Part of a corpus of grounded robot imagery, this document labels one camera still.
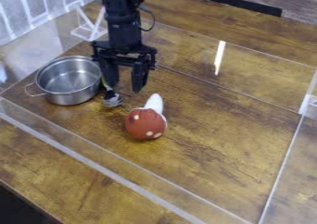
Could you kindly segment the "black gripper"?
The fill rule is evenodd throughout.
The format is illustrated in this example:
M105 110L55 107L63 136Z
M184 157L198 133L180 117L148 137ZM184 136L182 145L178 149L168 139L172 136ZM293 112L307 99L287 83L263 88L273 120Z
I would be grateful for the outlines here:
M134 60L130 55L140 55L132 71L133 91L138 93L148 83L149 69L156 69L158 49L145 44L137 44L126 49L114 48L110 46L109 41L93 41L91 47L93 61L99 62L102 82L106 88L113 88L119 83L119 66L117 62L122 62L123 66L130 67Z

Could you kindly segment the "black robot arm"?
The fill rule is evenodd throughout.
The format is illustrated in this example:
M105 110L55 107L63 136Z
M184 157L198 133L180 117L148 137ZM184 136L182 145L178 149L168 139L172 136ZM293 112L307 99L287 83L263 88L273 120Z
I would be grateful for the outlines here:
M156 47L142 43L141 9L144 0L102 0L109 24L109 40L93 41L93 61L99 63L107 85L119 83L119 67L132 67L133 91L148 83L149 70L156 68Z

